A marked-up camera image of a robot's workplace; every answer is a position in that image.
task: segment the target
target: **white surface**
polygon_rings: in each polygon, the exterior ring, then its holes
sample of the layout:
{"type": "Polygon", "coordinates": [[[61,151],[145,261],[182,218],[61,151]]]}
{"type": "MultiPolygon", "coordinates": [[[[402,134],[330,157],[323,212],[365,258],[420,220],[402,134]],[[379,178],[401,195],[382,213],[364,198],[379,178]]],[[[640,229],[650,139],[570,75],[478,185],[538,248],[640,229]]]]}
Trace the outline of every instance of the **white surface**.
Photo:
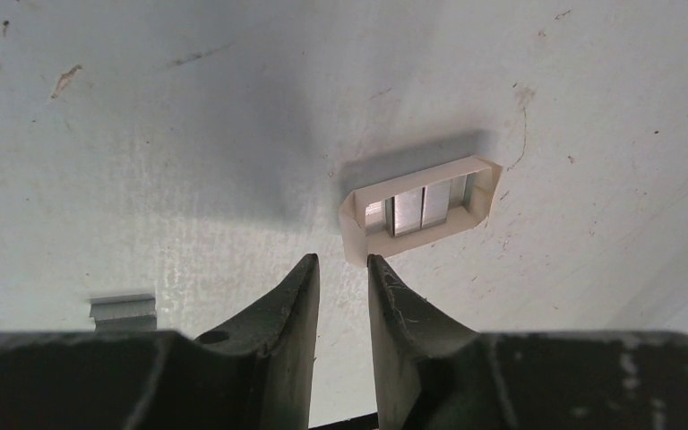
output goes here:
{"type": "Polygon", "coordinates": [[[196,335],[317,252],[311,424],[372,412],[341,189],[469,151],[504,199],[391,259],[415,290],[479,330],[688,329],[688,2],[0,1],[0,330],[155,288],[196,335]]]}

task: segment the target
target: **black object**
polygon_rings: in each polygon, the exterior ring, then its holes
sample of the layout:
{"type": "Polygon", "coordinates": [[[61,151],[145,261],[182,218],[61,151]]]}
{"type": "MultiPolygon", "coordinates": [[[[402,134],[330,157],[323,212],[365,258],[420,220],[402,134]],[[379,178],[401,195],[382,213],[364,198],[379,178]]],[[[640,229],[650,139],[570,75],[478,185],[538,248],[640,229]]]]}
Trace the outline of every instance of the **black object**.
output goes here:
{"type": "MultiPolygon", "coordinates": [[[[477,333],[368,271],[378,417],[322,428],[688,428],[688,336],[477,333]]],[[[309,254],[194,341],[0,334],[0,428],[305,429],[319,294],[309,254]]]]}

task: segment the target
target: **open box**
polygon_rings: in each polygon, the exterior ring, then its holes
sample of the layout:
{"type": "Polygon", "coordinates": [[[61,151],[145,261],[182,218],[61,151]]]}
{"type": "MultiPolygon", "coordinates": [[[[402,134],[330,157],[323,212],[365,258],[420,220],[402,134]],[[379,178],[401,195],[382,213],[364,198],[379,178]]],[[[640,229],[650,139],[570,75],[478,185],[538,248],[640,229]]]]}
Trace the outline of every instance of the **open box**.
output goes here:
{"type": "Polygon", "coordinates": [[[502,172],[474,156],[353,191],[339,207],[345,258],[366,267],[369,254],[390,257],[478,226],[502,172]]]}

